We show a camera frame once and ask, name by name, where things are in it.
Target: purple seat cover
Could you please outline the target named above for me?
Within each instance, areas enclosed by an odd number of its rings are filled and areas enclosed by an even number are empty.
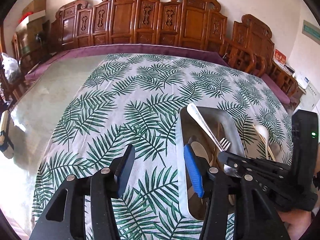
[[[51,59],[39,65],[39,67],[30,74],[25,76],[26,80],[38,79],[48,67],[55,61],[60,61],[69,58],[88,57],[106,55],[112,53],[142,53],[142,54],[157,54],[177,57],[186,57],[197,60],[204,60],[207,62],[227,66],[228,64],[219,56],[217,52],[201,51],[195,49],[185,49],[170,46],[157,45],[142,45],[142,44],[128,44],[128,45],[103,45],[86,47],[79,49],[72,49],[57,53]]]
[[[261,79],[267,84],[283,105],[290,104],[290,98],[277,86],[277,84],[267,75],[263,74]]]

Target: white plastic bag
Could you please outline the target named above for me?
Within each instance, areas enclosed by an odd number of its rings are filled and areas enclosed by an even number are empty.
[[[7,81],[12,84],[21,75],[19,64],[14,58],[8,57],[6,53],[1,53],[1,55],[3,59],[4,75],[7,78]]]

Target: screw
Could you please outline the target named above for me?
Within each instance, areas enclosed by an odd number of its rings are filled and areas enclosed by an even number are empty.
[[[251,180],[253,180],[253,177],[250,174],[246,174],[244,176],[244,179],[247,180],[247,181],[251,181]]]
[[[75,175],[71,174],[67,176],[67,181],[73,181],[75,179]]]
[[[210,173],[214,173],[214,174],[215,174],[215,173],[218,173],[218,171],[219,171],[219,170],[218,170],[216,167],[211,167],[211,168],[209,168],[209,172],[210,172]]]
[[[110,169],[109,168],[103,168],[102,170],[101,170],[101,173],[102,174],[108,174],[110,172]]]

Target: silver fork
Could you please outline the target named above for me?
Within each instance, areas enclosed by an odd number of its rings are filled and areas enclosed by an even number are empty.
[[[220,144],[222,146],[222,148],[227,151],[231,145],[231,142],[229,142],[226,138],[222,138],[220,141]]]

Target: palm leaf tablecloth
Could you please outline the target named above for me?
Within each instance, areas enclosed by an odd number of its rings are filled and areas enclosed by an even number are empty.
[[[252,124],[262,124],[290,164],[291,119],[254,76],[180,57],[110,54],[92,72],[61,117],[36,178],[35,220],[68,174],[85,177],[110,165],[128,143],[136,150],[126,192],[113,200],[121,239],[198,239],[202,223],[183,217],[178,205],[175,124],[188,103],[226,110],[244,150],[263,157]],[[90,198],[86,232],[92,239]],[[233,234],[229,216],[227,238]]]

